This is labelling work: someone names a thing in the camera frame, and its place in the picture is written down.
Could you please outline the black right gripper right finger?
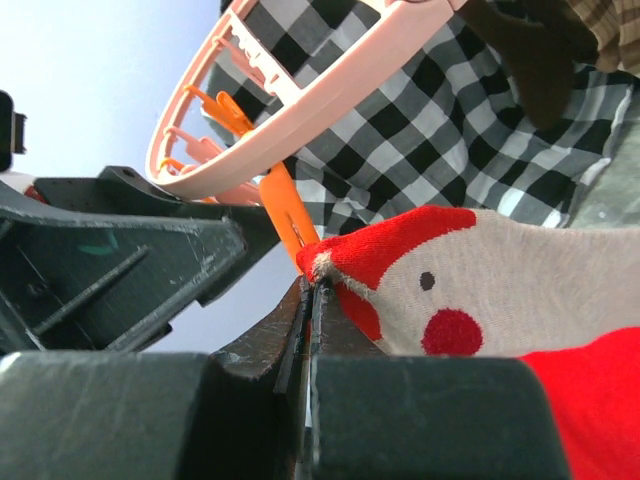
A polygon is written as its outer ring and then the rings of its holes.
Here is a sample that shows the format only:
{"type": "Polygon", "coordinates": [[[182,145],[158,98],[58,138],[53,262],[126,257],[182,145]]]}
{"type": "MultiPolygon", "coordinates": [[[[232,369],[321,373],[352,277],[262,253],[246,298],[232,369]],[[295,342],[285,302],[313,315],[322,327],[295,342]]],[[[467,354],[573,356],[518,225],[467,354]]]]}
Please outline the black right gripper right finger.
{"type": "Polygon", "coordinates": [[[567,479],[546,394],[515,359],[383,354],[314,290],[312,475],[316,479],[567,479]]]}

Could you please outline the pink round sock hanger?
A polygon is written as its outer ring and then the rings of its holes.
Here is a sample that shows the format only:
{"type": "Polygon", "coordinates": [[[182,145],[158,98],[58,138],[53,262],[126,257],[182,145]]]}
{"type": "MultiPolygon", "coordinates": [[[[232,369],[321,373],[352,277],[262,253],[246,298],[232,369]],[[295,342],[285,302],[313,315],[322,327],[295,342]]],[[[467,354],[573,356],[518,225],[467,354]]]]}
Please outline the pink round sock hanger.
{"type": "Polygon", "coordinates": [[[184,199],[227,192],[251,200],[251,179],[286,159],[331,127],[405,65],[462,7],[460,1],[371,1],[379,20],[306,87],[300,87],[262,45],[244,19],[252,1],[234,1],[217,21],[183,74],[158,120],[146,156],[146,174],[184,199]],[[230,53],[240,72],[281,108],[252,134],[223,149],[186,133],[181,123],[194,93],[219,54],[230,53]]]}

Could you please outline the red white santa sock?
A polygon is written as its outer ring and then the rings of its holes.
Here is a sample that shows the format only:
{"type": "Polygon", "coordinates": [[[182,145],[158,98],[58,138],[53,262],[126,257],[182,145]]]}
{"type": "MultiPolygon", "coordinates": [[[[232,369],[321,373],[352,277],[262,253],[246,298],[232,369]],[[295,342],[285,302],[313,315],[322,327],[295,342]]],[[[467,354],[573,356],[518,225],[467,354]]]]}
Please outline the red white santa sock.
{"type": "Polygon", "coordinates": [[[639,232],[425,206],[304,247],[347,317],[397,355],[520,356],[639,323],[639,232]]]}

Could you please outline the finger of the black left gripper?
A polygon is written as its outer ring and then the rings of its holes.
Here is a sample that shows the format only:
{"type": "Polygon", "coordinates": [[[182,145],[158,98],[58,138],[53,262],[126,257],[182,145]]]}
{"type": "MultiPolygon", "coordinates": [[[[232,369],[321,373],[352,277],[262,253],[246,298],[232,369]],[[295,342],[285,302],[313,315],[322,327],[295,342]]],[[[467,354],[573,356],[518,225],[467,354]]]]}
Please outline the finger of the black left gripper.
{"type": "Polygon", "coordinates": [[[136,350],[245,251],[228,219],[73,212],[2,185],[1,350],[136,350]]]}
{"type": "Polygon", "coordinates": [[[65,210],[181,219],[227,218],[235,222],[246,241],[247,253],[198,298],[201,306],[223,295],[279,243],[263,208],[184,202],[161,191],[130,167],[107,166],[95,178],[39,177],[34,186],[46,203],[65,210]]]}

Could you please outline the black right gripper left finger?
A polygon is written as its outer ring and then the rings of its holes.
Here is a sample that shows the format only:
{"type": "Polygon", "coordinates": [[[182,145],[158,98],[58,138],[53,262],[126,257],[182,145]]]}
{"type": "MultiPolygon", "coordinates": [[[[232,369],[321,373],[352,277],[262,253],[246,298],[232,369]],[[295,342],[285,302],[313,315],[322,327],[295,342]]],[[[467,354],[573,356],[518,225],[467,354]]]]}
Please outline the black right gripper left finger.
{"type": "Polygon", "coordinates": [[[1,361],[5,479],[290,479],[304,434],[303,279],[211,354],[22,352],[1,361]]]}

